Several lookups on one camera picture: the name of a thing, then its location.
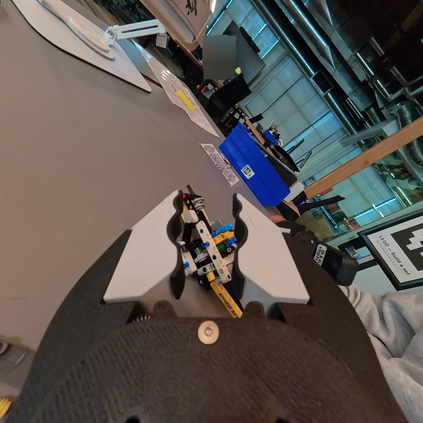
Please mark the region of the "white printed sheet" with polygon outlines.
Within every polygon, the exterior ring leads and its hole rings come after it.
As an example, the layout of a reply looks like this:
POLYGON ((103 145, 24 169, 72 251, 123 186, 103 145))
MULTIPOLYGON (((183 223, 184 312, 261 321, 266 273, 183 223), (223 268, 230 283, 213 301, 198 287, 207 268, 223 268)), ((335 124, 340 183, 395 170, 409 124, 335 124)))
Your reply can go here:
POLYGON ((155 77, 158 79, 159 84, 165 90, 170 101, 179 108, 183 109, 193 123, 206 130, 208 133, 219 137, 203 113, 199 104, 194 99, 190 89, 142 46, 135 41, 133 43, 142 54, 155 77))

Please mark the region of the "framed marker sign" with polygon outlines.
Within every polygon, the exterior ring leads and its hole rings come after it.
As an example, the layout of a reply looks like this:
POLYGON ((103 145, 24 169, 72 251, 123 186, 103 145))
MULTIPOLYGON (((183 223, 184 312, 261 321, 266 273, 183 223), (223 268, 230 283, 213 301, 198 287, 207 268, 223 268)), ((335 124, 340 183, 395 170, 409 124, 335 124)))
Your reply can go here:
POLYGON ((359 232, 397 291, 423 285, 422 209, 359 232))

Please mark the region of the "yellow black lego model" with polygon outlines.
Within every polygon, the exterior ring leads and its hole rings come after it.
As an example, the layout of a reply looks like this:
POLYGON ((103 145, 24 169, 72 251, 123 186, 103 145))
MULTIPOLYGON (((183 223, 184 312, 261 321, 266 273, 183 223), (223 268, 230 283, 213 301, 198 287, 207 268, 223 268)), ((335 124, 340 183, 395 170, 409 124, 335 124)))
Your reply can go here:
POLYGON ((180 246, 185 275, 192 276, 207 291, 212 290, 230 315, 239 319, 243 306, 236 299, 231 269, 237 249, 234 226, 211 221, 203 196, 187 185, 183 193, 182 240, 180 246))

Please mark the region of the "blue storage bin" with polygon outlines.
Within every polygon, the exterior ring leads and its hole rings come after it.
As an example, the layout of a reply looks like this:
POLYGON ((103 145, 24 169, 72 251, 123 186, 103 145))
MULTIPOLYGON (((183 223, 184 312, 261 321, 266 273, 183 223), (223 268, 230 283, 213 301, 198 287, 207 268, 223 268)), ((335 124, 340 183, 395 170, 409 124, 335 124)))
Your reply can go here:
POLYGON ((276 207, 291 193, 244 124, 238 124, 219 149, 263 206, 276 207))

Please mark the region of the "person's right forearm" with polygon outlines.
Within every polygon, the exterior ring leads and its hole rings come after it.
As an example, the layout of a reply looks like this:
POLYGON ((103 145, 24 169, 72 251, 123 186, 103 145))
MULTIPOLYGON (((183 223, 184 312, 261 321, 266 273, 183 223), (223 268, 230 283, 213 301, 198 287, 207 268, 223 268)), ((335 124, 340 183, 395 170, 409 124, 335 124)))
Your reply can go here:
POLYGON ((408 422, 423 421, 423 296, 361 292, 340 286, 373 344, 394 398, 408 422))

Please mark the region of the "silver ventilation ducts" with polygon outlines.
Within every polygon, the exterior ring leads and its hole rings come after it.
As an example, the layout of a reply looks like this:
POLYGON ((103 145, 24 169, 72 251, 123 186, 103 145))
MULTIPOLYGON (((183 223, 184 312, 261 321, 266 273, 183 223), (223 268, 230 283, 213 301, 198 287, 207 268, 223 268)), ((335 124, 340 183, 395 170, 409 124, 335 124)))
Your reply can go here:
POLYGON ((262 13, 347 134, 422 116, 417 0, 262 1, 262 13))

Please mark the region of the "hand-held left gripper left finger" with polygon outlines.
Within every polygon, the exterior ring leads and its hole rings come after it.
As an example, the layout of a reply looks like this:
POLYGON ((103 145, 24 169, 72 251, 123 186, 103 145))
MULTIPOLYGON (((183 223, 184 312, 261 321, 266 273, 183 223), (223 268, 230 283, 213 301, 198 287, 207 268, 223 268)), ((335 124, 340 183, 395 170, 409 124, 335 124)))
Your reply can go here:
POLYGON ((160 300, 181 299, 186 280, 177 242, 182 212, 183 193, 176 190, 132 227, 104 293, 106 303, 137 301, 152 311, 160 300))

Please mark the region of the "black office chair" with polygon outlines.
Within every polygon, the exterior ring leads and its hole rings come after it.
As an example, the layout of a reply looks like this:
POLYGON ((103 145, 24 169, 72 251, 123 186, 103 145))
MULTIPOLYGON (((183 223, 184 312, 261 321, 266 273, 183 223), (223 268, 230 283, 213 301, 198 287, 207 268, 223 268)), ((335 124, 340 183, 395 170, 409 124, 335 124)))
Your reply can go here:
POLYGON ((199 100, 214 123, 219 126, 227 112, 241 100, 249 96, 251 90, 245 81, 243 73, 240 73, 234 79, 214 91, 209 98, 206 98, 202 93, 202 89, 207 87, 208 82, 211 82, 211 80, 204 80, 198 86, 195 97, 199 100))

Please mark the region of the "white stand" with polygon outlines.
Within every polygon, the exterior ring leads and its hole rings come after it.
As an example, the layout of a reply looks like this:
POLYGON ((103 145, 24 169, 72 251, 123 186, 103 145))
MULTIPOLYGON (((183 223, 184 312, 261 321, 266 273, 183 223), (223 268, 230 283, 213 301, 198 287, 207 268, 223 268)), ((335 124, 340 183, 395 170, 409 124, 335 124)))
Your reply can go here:
POLYGON ((63 1, 13 1, 27 23, 58 49, 141 90, 151 87, 117 43, 119 29, 103 30, 63 1))

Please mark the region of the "wooden beam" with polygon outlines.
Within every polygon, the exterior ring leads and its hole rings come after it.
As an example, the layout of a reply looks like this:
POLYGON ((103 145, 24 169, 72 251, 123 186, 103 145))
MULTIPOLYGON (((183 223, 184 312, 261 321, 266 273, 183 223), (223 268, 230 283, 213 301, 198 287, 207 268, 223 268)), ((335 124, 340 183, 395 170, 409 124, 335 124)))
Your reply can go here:
POLYGON ((337 169, 321 177, 316 182, 306 186, 304 188, 305 195, 310 199, 318 194, 327 192, 336 184, 357 174, 385 156, 409 144, 411 141, 416 140, 422 136, 422 134, 423 118, 421 116, 411 123, 406 124, 404 128, 399 128, 387 138, 375 144, 368 150, 363 151, 361 154, 347 161, 345 164, 342 164, 337 169))

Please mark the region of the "patterned sticker sheet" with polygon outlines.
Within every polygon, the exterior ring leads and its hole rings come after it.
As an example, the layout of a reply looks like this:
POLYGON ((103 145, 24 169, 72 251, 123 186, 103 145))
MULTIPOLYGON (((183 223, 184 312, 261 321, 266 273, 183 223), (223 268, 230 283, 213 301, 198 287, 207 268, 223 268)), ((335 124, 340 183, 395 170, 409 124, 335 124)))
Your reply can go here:
POLYGON ((217 167, 219 172, 224 176, 225 180, 231 187, 239 182, 238 176, 232 171, 231 167, 224 160, 220 152, 212 144, 199 144, 200 147, 205 151, 214 165, 217 167))

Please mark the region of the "black monitor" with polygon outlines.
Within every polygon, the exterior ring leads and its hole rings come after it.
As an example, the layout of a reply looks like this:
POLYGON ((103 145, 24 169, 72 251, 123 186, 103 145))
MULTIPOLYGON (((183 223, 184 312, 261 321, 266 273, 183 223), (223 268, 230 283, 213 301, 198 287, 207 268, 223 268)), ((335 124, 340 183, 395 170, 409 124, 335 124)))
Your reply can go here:
POLYGON ((234 20, 224 30, 223 35, 236 37, 235 72, 236 75, 243 75, 245 82, 250 86, 266 66, 259 55, 259 47, 234 20))

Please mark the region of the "small toy figure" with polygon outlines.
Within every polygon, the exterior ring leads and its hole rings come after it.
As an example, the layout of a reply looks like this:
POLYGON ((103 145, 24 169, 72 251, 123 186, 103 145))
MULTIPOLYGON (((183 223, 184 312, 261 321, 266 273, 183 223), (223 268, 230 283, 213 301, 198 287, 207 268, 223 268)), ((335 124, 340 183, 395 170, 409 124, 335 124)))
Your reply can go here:
POLYGON ((282 147, 283 146, 283 140, 282 140, 280 133, 278 132, 278 125, 273 124, 273 121, 272 121, 269 124, 268 130, 272 134, 272 136, 275 138, 276 144, 282 147))

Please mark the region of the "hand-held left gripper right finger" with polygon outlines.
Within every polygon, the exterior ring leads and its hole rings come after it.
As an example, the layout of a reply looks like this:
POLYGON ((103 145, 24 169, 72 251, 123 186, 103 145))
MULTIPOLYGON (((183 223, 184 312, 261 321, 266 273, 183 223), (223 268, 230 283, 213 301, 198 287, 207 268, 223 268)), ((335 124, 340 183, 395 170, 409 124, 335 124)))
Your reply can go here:
POLYGON ((270 311, 278 302, 307 304, 309 293, 278 226, 235 193, 236 250, 232 263, 231 289, 245 304, 259 302, 270 311))

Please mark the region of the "white tilted board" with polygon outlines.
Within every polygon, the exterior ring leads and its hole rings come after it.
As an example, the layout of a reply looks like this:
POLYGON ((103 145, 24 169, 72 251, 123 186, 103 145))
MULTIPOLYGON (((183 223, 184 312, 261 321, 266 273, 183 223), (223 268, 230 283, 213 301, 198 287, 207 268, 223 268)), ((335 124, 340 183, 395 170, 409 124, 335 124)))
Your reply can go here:
POLYGON ((142 0, 172 39, 188 51, 202 48, 215 0, 142 0))

